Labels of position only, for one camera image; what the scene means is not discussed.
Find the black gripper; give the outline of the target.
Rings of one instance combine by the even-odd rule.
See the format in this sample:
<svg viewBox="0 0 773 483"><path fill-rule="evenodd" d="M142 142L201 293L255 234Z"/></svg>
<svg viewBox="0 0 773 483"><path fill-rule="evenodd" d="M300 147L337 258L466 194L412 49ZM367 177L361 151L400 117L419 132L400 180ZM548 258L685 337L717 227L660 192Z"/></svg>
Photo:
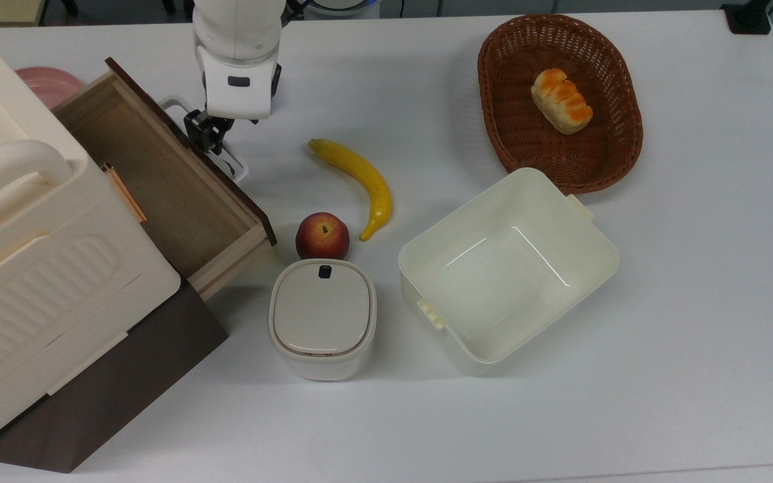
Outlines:
<svg viewBox="0 0 773 483"><path fill-rule="evenodd" d="M227 177L236 178L240 166L236 159L223 149L223 141L234 125L234 119L221 118L207 111L191 111L184 118L188 138L200 150L214 154L214 162Z"/></svg>

